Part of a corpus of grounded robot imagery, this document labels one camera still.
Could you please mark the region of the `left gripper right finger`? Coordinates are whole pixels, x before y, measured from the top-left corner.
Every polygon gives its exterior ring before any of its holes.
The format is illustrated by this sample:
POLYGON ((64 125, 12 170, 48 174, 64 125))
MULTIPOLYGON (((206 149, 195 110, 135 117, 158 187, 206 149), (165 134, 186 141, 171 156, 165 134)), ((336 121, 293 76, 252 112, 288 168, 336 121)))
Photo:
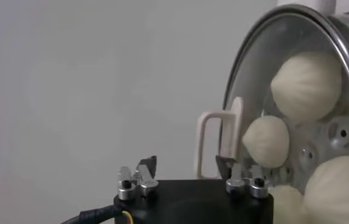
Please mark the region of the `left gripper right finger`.
POLYGON ((217 155, 215 157, 221 178, 226 182, 226 192, 240 197, 249 194, 254 198, 267 198, 269 195, 268 185, 263 176, 262 167, 252 165, 246 169, 244 164, 233 158, 217 155))

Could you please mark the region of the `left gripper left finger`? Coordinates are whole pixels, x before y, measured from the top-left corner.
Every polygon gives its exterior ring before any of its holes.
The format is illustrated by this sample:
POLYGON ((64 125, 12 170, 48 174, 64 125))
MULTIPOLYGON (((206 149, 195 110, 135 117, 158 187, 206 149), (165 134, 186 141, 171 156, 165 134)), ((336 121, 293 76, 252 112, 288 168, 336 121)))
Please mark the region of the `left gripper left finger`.
POLYGON ((121 201, 131 201, 140 190, 142 197, 147 198, 153 194, 159 182, 155 180, 157 156, 150 156, 139 161, 134 173, 127 166, 123 166, 118 172, 117 196, 121 201))

